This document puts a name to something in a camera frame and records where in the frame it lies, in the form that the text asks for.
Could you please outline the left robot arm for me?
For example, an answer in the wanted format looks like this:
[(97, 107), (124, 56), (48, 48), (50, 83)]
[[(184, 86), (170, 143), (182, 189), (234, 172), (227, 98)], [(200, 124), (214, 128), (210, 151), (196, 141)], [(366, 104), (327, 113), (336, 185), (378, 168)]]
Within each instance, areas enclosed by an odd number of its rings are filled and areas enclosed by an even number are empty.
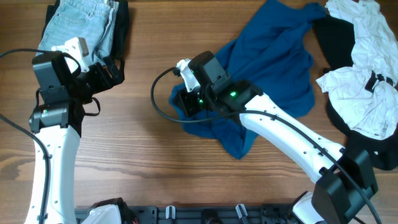
[(124, 81), (124, 60), (105, 57), (84, 71), (68, 53), (54, 51), (33, 58), (43, 102), (30, 118), (35, 144), (35, 169), (26, 223), (76, 223), (75, 160), (81, 138), (84, 105), (97, 102), (94, 94)]

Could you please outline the dark blue polo shirt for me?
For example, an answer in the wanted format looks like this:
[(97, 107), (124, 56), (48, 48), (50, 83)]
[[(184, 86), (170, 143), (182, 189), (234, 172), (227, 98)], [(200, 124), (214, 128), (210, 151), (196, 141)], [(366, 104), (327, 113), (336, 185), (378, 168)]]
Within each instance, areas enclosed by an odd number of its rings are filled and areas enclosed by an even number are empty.
[[(238, 37), (215, 56), (233, 80), (249, 80), (292, 117), (305, 116), (314, 107), (315, 96), (309, 72), (313, 57), (305, 49), (303, 37), (315, 20), (325, 16), (317, 2), (294, 9), (279, 1), (266, 1)], [(204, 122), (205, 111), (189, 118), (175, 103), (171, 105), (184, 120), (185, 132), (218, 140), (236, 159), (249, 152), (258, 136), (230, 119), (217, 119), (217, 112), (211, 112), (212, 120)]]

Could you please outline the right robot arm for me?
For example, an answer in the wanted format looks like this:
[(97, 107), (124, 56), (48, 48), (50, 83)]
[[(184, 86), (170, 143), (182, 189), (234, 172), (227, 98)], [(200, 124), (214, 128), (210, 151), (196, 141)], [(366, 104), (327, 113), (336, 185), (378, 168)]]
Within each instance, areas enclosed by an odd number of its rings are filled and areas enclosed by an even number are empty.
[(183, 59), (172, 69), (183, 79), (177, 103), (185, 115), (216, 111), (262, 136), (292, 159), (315, 184), (292, 206), (301, 223), (349, 223), (378, 191), (367, 151), (354, 151), (315, 133), (280, 109), (248, 80), (234, 81), (214, 54)]

